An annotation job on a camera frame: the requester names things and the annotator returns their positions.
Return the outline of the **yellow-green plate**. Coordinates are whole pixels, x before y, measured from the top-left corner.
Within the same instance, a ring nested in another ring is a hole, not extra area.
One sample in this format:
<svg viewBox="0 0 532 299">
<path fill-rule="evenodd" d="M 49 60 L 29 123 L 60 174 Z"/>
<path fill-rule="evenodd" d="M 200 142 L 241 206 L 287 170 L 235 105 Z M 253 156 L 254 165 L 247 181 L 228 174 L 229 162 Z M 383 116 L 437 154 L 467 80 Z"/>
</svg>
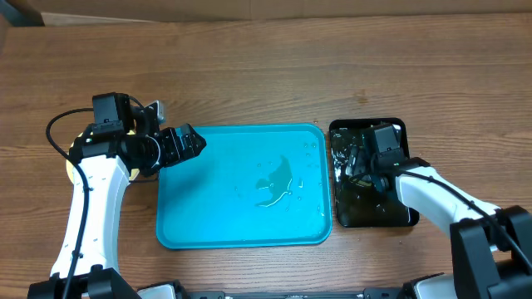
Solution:
<svg viewBox="0 0 532 299">
<path fill-rule="evenodd" d="M 130 130 L 128 133 L 128 135 L 134 135 L 135 134 L 135 131 L 134 130 Z M 72 184 L 74 184 L 74 175 L 73 175 L 73 171 L 74 171 L 74 166 L 72 165 L 71 162 L 69 162 L 68 160 L 66 161 L 66 173 L 67 173 L 67 177 L 69 178 L 70 182 Z M 131 174 L 130 174 L 130 177 L 129 177 L 129 180 L 130 181 L 134 181 L 138 175 L 140 174 L 140 171 L 138 169 L 132 169 L 131 170 Z"/>
</svg>

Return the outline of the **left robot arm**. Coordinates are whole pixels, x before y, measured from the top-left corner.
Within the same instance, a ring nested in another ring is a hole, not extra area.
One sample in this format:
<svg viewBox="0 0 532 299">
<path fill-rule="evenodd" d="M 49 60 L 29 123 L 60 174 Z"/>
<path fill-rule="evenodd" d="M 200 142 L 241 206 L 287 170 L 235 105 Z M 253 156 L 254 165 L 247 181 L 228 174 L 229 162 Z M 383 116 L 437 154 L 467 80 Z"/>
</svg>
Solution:
<svg viewBox="0 0 532 299">
<path fill-rule="evenodd" d="M 117 241 L 121 205 L 131 172 L 148 177 L 199 156 L 206 141 L 188 124 L 130 133 L 91 124 L 68 155 L 73 194 L 62 249 L 48 280 L 33 283 L 30 298 L 185 298 L 176 282 L 139 291 L 119 273 Z"/>
</svg>

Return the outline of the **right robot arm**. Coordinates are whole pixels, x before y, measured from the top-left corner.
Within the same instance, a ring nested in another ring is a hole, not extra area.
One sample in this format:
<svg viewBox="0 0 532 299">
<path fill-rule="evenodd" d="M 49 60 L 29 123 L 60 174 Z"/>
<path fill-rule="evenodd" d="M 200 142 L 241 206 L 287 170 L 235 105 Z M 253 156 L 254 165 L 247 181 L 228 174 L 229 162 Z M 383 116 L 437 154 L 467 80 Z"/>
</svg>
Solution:
<svg viewBox="0 0 532 299">
<path fill-rule="evenodd" d="M 373 153 L 353 146 L 347 175 L 394 193 L 451 240 L 453 273 L 407 282 L 398 297 L 531 296 L 531 214 L 526 209 L 481 201 L 443 179 L 423 159 L 407 159 L 398 145 Z"/>
</svg>

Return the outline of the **black water tray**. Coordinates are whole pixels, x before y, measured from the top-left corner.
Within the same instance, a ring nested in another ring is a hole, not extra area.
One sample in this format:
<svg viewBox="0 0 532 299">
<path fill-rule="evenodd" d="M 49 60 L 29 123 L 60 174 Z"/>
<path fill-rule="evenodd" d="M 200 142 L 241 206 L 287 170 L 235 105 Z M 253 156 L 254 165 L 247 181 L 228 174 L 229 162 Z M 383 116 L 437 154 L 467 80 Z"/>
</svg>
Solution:
<svg viewBox="0 0 532 299">
<path fill-rule="evenodd" d="M 389 189 L 376 191 L 373 187 L 357 187 L 346 176 L 351 147 L 364 146 L 362 132 L 385 123 L 393 124 L 400 131 L 401 147 L 408 159 L 406 125 L 398 118 L 335 120 L 329 126 L 336 215 L 338 223 L 345 228 L 412 227 L 419 222 L 419 213 L 399 201 L 389 178 Z"/>
</svg>

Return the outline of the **blue plastic tray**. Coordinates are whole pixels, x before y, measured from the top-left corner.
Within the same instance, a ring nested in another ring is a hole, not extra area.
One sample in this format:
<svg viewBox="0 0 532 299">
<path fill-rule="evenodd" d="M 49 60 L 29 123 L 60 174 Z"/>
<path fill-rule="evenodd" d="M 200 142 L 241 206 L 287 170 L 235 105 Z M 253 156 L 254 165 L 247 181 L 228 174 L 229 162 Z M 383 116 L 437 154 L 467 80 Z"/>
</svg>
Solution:
<svg viewBox="0 0 532 299">
<path fill-rule="evenodd" d="M 169 249 L 313 245 L 332 231 L 325 134 L 311 124 L 197 129 L 200 156 L 160 171 L 155 235 Z"/>
</svg>

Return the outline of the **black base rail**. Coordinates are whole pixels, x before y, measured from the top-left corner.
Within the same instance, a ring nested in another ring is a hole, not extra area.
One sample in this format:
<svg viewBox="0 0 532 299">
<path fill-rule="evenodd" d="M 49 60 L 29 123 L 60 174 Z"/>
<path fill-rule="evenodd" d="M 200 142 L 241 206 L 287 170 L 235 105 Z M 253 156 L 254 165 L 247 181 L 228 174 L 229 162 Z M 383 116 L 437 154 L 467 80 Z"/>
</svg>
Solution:
<svg viewBox="0 0 532 299">
<path fill-rule="evenodd" d="M 175 280 L 137 290 L 142 299 L 407 299 L 414 296 L 402 287 L 365 288 L 346 292 L 241 292 L 187 291 Z"/>
</svg>

